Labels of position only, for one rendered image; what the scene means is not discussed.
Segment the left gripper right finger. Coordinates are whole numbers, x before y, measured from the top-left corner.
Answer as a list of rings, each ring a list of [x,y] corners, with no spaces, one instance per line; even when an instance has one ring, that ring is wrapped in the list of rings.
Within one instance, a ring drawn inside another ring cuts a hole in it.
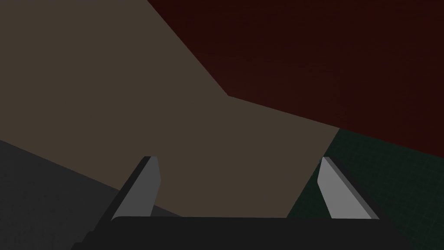
[[[322,158],[317,184],[329,214],[334,219],[388,219],[337,159]]]

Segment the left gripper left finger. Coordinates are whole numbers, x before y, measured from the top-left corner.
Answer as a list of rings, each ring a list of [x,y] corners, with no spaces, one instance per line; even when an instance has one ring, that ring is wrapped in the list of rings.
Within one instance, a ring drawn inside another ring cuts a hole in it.
[[[100,221],[110,222],[117,217],[149,217],[160,183],[157,157],[143,157]]]

